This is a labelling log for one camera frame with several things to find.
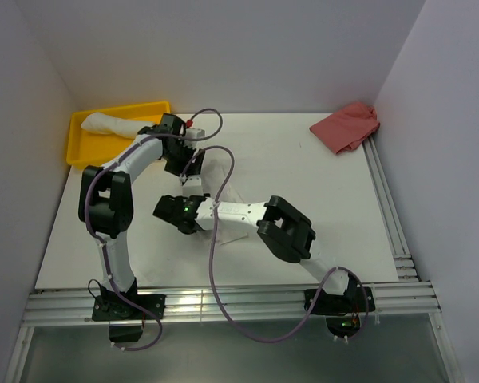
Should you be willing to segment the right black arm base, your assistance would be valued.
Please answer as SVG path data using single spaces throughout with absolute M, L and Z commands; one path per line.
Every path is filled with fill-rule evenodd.
M 313 306 L 311 315 L 324 316 L 327 329 L 334 339 L 348 341 L 362 328 L 363 314 L 375 312 L 376 305 L 372 290 L 365 292 L 356 283 L 348 287 L 344 295 L 332 295 L 321 290 L 314 302 L 316 289 L 306 289 L 304 293 L 304 310 Z

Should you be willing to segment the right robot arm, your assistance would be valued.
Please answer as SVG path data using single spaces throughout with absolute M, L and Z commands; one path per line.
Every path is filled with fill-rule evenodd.
M 208 194 L 164 195 L 153 215 L 185 235 L 209 231 L 212 253 L 220 229 L 253 234 L 277 259 L 300 265 L 322 282 L 336 310 L 349 310 L 357 301 L 348 272 L 323 254 L 310 219 L 280 196 L 267 202 L 233 203 L 216 201 Z

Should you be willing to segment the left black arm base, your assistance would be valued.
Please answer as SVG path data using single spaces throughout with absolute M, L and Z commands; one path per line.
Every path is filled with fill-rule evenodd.
M 109 324 L 109 340 L 115 343 L 134 343 L 141 339 L 147 320 L 159 322 L 164 317 L 165 294 L 140 294 L 134 281 L 121 296 L 107 290 L 96 279 L 88 282 L 87 291 L 93 299 L 93 322 Z

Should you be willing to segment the white printed t-shirt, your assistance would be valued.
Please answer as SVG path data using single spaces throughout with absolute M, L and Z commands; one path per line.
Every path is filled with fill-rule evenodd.
M 211 159 L 206 162 L 202 167 L 201 172 L 204 192 L 210 194 L 212 198 L 215 198 L 228 170 L 228 164 L 220 162 L 217 159 Z M 230 183 L 227 183 L 224 187 L 220 194 L 220 200 L 231 203 L 243 203 L 243 198 Z M 225 229 L 222 225 L 219 225 L 216 235 L 216 245 L 223 246 L 247 237 L 247 232 L 233 231 L 231 229 Z

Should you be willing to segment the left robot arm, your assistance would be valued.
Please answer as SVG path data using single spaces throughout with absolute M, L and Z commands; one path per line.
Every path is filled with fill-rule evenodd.
M 119 133 L 132 141 L 108 162 L 84 169 L 78 207 L 78 218 L 97 243 L 101 258 L 103 282 L 97 306 L 120 318 L 131 318 L 141 308 L 127 244 L 134 214 L 133 183 L 157 160 L 164 160 L 166 172 L 183 179 L 200 174 L 196 144 L 207 136 L 192 123 L 170 113 L 157 124 L 94 113 L 82 125 L 90 132 Z

